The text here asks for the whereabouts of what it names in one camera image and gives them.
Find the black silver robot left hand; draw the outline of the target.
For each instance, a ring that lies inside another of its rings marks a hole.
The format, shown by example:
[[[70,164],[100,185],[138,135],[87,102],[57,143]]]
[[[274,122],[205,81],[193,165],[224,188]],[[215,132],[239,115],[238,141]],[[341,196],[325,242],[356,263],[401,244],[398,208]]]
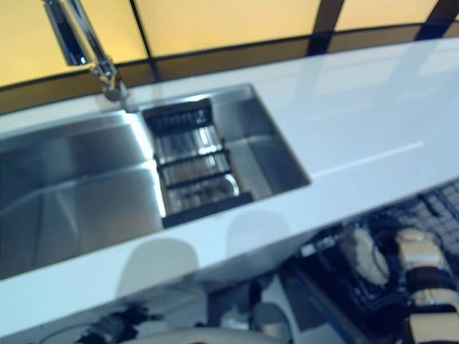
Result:
[[[162,321],[164,316],[150,313],[144,306],[132,305],[120,312],[119,317],[128,326],[134,327],[149,321]]]

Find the black silver robot right hand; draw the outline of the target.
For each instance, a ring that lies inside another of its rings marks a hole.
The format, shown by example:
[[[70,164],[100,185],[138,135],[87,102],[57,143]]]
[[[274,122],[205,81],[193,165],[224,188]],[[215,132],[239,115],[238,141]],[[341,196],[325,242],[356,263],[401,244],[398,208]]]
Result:
[[[377,246],[393,244],[397,232],[402,228],[402,224],[396,218],[386,214],[371,215],[368,225]]]

